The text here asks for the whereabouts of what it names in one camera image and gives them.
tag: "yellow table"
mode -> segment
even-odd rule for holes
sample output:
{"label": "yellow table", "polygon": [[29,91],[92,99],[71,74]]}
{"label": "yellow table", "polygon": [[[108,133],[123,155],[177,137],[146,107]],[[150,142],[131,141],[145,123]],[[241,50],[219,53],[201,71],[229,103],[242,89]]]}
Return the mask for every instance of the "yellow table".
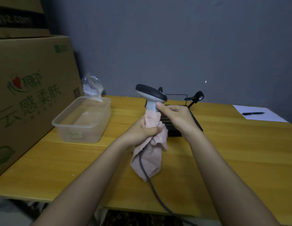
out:
{"label": "yellow table", "polygon": [[[52,201],[144,114],[142,98],[109,97],[112,115],[98,143],[65,143],[56,129],[51,130],[0,176],[0,196]],[[229,165],[282,224],[292,225],[292,125],[246,120],[231,105],[199,102],[191,110]],[[169,151],[162,155],[161,171],[152,178],[162,201],[178,214],[217,219],[189,145],[181,137],[172,137],[168,138],[168,147]],[[126,151],[101,205],[165,213],[150,186],[130,167],[131,158],[132,153]]]}

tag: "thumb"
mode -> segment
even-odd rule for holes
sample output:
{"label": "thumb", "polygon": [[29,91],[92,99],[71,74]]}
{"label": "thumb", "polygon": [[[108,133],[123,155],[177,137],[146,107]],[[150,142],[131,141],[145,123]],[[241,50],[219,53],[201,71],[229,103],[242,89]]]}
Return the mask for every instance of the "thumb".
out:
{"label": "thumb", "polygon": [[153,137],[162,131],[161,127],[146,128],[145,133],[147,137]]}
{"label": "thumb", "polygon": [[157,102],[156,103],[157,108],[163,113],[165,114],[169,119],[173,116],[173,111],[171,109],[169,109],[167,106],[165,106],[164,104]]}

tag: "white paper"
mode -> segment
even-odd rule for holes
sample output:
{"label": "white paper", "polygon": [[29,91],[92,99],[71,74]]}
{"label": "white paper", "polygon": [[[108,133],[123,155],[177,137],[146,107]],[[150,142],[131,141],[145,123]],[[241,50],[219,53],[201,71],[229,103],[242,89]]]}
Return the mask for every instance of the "white paper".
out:
{"label": "white paper", "polygon": [[261,107],[250,107],[250,106],[241,106],[233,105],[234,108],[240,113],[256,113],[264,112],[265,114],[253,114],[244,116],[247,120],[256,120],[256,121],[277,121],[277,122],[287,122],[282,117],[278,116],[268,108]]}

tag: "black pen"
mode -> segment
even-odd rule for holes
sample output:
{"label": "black pen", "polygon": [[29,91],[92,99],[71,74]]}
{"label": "black pen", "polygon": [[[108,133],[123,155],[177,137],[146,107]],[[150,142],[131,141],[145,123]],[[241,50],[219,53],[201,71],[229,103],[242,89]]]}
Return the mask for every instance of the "black pen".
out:
{"label": "black pen", "polygon": [[247,115],[260,115],[264,114],[264,112],[256,112],[256,113],[242,113],[242,115],[247,116]]}

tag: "hand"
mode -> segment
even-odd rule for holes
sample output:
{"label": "hand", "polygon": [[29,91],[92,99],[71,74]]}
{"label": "hand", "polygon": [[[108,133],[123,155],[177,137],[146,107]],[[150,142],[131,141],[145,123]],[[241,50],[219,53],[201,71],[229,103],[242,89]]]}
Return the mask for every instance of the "hand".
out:
{"label": "hand", "polygon": [[174,127],[182,133],[187,140],[187,136],[195,133],[199,128],[193,120],[188,107],[181,105],[164,105],[160,102],[156,103],[157,108],[165,114]]}
{"label": "hand", "polygon": [[121,138],[123,138],[128,146],[135,146],[142,143],[148,137],[152,137],[161,131],[162,129],[160,127],[145,128],[145,118],[142,116],[121,135]]}

